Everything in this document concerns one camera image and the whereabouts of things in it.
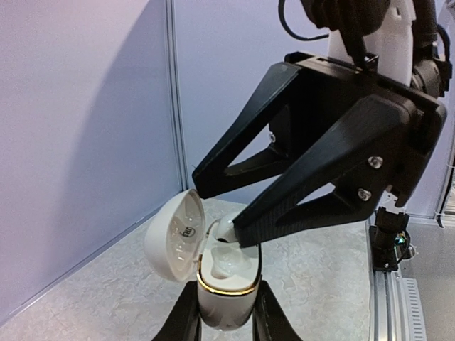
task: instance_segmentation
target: white table surface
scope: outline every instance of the white table surface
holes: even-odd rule
[[[207,221],[244,205],[206,200]],[[143,253],[145,223],[0,328],[0,340],[148,341],[184,284],[158,277]],[[262,245],[263,279],[304,341],[366,341],[370,275],[365,224],[301,232]],[[203,340],[251,340],[206,326]]]

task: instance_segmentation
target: screw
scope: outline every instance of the screw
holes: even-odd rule
[[[368,159],[368,163],[370,164],[371,167],[374,169],[379,169],[382,167],[382,164],[384,163],[384,159],[381,158],[380,156],[371,156]]]
[[[275,142],[277,142],[277,138],[275,137],[275,134],[273,134],[271,131],[269,132],[269,139],[273,144]]]
[[[357,195],[362,201],[369,201],[369,199],[371,199],[371,192],[369,190],[364,190],[363,188],[358,189]]]

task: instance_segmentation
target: logo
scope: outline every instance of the logo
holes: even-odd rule
[[[185,231],[180,232],[180,234],[185,238],[191,238],[196,233],[196,230],[192,227],[185,227]]]

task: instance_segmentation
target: white lid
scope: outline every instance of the white lid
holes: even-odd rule
[[[205,215],[198,193],[179,193],[150,222],[144,241],[146,258],[161,277],[185,281],[193,273],[204,234]]]

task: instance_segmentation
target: gold trim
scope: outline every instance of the gold trim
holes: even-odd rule
[[[208,291],[209,293],[214,293],[215,295],[220,295],[220,296],[243,296],[243,295],[248,295],[249,293],[252,293],[254,290],[256,290],[261,277],[262,277],[262,252],[261,252],[261,245],[259,247],[259,266],[258,266],[258,271],[257,275],[255,278],[255,281],[253,284],[249,287],[246,288],[243,291],[222,291],[219,289],[212,288],[209,286],[204,280],[202,279],[202,273],[201,273],[201,263],[202,263],[202,254],[199,255],[199,260],[198,260],[198,272],[196,272],[196,278],[198,279],[199,284],[203,287],[205,291]]]

